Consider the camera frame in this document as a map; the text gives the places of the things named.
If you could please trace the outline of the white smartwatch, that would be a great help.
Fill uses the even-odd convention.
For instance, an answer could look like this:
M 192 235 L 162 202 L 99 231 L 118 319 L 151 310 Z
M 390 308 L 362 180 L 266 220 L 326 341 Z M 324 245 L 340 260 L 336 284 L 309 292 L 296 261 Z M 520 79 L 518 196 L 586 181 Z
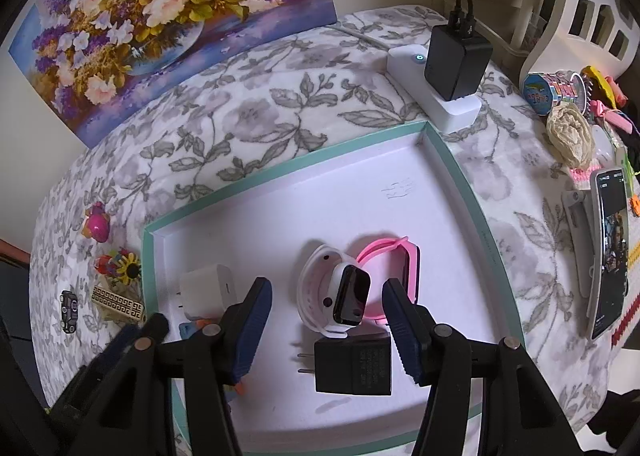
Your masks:
M 298 277 L 300 320 L 323 337 L 345 339 L 363 320 L 370 287 L 370 275 L 355 259 L 339 249 L 320 245 Z

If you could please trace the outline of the beige patterned comb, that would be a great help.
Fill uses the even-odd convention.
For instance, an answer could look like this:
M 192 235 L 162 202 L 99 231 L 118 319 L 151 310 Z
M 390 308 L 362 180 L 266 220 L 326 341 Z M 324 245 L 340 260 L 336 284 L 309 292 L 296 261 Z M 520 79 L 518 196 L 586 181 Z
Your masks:
M 141 321 L 144 318 L 144 307 L 138 302 L 123 297 L 117 293 L 95 286 L 92 289 L 91 300 L 103 309 L 108 309 L 121 317 L 126 317 L 134 321 Z

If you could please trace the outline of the pink doll ball toy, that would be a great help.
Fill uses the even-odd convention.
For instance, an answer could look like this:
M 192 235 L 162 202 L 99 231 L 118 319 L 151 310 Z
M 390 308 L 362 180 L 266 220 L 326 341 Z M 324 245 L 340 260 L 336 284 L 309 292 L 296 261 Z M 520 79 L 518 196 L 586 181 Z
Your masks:
M 86 219 L 81 234 L 99 243 L 107 242 L 111 230 L 111 216 L 105 211 L 100 201 L 94 203 L 86 211 Z

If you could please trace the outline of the white charger plug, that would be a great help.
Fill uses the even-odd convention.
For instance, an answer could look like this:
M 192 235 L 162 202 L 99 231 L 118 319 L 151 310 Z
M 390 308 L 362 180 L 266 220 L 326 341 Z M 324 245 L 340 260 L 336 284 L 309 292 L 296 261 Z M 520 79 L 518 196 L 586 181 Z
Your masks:
M 217 319 L 238 302 L 231 269 L 208 265 L 179 278 L 182 310 L 187 319 Z

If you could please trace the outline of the white phone stand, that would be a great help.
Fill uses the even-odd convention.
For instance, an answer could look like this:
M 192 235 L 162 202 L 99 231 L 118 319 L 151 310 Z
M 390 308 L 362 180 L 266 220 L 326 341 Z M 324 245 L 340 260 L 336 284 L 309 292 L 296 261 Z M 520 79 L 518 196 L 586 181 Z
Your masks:
M 593 207 L 590 190 L 569 190 L 562 194 L 570 238 L 576 257 L 579 292 L 588 299 L 592 286 L 593 248 Z

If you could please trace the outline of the pink smartwatch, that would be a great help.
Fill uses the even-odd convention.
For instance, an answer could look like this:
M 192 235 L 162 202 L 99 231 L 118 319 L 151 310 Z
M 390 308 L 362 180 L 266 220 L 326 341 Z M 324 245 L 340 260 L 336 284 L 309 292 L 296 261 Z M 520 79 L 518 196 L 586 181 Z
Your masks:
M 380 326 L 386 324 L 382 289 L 389 278 L 397 278 L 409 300 L 418 302 L 421 252 L 407 236 L 375 239 L 361 250 L 356 261 L 371 280 L 365 320 Z

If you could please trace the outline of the grey floral blanket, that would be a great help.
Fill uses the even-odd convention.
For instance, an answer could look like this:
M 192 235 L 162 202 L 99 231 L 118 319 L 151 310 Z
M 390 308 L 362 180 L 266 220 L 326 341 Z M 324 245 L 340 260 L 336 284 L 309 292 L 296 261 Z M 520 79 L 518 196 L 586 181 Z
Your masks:
M 53 403 L 117 326 L 90 301 L 101 248 L 81 234 L 102 202 L 115 246 L 139 249 L 143 228 L 189 202 L 307 153 L 423 119 L 384 72 L 385 51 L 422 44 L 437 15 L 378 8 L 241 52 L 168 90 L 76 159 L 40 205 L 29 312 L 44 397 Z M 600 408 L 611 341 L 582 334 L 570 232 L 561 205 L 570 172 L 508 78 L 490 66 L 480 114 L 445 143 L 498 243 L 527 349 L 567 419 L 582 428 Z M 76 294 L 77 330 L 62 330 L 60 295 Z

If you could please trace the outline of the floral painting canvas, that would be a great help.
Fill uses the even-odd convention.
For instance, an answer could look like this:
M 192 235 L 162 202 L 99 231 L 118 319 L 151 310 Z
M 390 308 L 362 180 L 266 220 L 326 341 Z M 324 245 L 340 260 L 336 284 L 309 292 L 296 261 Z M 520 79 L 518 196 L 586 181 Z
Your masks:
M 333 0 L 36 0 L 9 52 L 88 147 L 191 76 L 334 23 Z

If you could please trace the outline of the black toy car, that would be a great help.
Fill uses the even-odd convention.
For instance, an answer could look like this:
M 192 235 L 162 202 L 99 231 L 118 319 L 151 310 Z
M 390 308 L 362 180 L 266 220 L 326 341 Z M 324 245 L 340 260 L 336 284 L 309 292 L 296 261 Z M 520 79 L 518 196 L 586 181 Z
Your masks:
M 76 294 L 72 291 L 64 290 L 60 295 L 61 325 L 62 330 L 71 335 L 77 330 L 78 322 L 78 301 Z

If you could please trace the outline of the white power strip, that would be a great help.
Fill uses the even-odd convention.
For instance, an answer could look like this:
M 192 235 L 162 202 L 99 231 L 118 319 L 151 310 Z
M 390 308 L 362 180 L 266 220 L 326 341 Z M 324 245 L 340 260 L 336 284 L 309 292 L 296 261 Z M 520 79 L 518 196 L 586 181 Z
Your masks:
M 386 71 L 432 121 L 437 130 L 451 134 L 470 127 L 480 114 L 477 87 L 462 86 L 446 59 L 437 59 L 430 46 L 401 45 L 387 52 Z

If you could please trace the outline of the black power adapter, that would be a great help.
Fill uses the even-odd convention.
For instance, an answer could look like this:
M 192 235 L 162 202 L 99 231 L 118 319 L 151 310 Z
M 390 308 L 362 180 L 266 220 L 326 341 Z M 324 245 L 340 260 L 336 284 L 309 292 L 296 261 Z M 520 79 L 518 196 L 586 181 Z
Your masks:
M 392 394 L 392 343 L 389 335 L 354 335 L 344 339 L 321 338 L 309 355 L 318 393 L 390 396 Z

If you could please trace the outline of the smartphone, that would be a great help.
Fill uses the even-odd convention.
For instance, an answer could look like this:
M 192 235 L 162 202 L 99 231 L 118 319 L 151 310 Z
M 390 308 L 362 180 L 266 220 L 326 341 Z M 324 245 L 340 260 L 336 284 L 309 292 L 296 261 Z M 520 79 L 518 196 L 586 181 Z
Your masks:
M 622 315 L 628 291 L 628 208 L 622 168 L 600 169 L 590 176 L 593 265 L 587 333 L 597 340 Z

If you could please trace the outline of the teal white box lid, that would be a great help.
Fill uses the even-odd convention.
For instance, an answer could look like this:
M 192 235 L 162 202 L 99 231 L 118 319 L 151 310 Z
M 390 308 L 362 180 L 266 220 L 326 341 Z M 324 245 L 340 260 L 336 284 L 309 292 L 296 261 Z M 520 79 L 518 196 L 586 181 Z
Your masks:
M 145 228 L 142 292 L 150 313 L 182 323 L 183 274 L 220 263 L 239 295 L 268 278 L 273 303 L 244 393 L 231 403 L 247 455 L 356 455 L 413 442 L 428 392 L 392 364 L 387 396 L 314 388 L 314 334 L 296 309 L 312 251 L 356 254 L 378 237 L 420 250 L 419 301 L 471 339 L 521 337 L 513 290 L 486 217 L 454 156 L 427 123 L 362 136 L 221 188 Z

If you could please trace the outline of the white chair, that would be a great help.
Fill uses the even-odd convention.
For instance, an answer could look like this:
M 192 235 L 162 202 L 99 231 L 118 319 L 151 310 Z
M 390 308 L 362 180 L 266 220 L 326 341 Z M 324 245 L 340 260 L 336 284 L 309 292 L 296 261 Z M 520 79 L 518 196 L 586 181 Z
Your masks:
M 593 66 L 619 78 L 639 47 L 639 17 L 626 0 L 554 0 L 550 19 L 520 72 L 580 71 Z

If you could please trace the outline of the orange blue toy case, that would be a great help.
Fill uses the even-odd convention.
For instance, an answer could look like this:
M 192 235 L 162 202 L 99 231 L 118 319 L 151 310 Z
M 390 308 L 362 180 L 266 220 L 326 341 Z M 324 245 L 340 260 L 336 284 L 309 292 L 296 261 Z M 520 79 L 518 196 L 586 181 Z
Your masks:
M 189 339 L 191 335 L 194 335 L 195 332 L 203 329 L 207 325 L 210 324 L 210 321 L 207 319 L 198 319 L 192 321 L 185 321 L 184 323 L 179 324 L 179 333 L 180 338 L 182 340 Z

